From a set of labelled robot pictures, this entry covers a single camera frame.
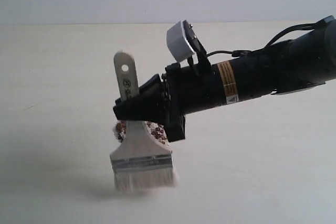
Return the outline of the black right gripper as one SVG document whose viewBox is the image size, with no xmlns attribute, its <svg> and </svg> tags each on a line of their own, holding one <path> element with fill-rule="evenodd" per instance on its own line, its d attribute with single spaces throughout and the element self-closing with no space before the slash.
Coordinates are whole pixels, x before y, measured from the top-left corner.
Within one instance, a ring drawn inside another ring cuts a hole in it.
<svg viewBox="0 0 336 224">
<path fill-rule="evenodd" d="M 155 74 L 134 98 L 118 98 L 113 112 L 118 120 L 164 124 L 168 141 L 175 142 L 185 139 L 186 115 L 218 106 L 218 71 L 212 64 L 200 63 L 191 67 L 174 63 L 165 71 L 164 83 Z"/>
</svg>

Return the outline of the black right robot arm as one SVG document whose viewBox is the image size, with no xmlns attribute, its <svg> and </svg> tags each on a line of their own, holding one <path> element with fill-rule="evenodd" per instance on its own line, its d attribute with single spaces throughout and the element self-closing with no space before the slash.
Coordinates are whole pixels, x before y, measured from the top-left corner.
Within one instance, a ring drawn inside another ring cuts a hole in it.
<svg viewBox="0 0 336 224">
<path fill-rule="evenodd" d="M 166 44 L 175 63 L 140 86 L 139 94 L 117 99 L 113 111 L 121 121 L 162 125 L 170 142 L 185 139 L 187 114 L 335 79 L 333 16 L 288 27 L 263 48 L 234 50 L 231 60 L 216 64 L 187 21 L 167 31 Z"/>
</svg>

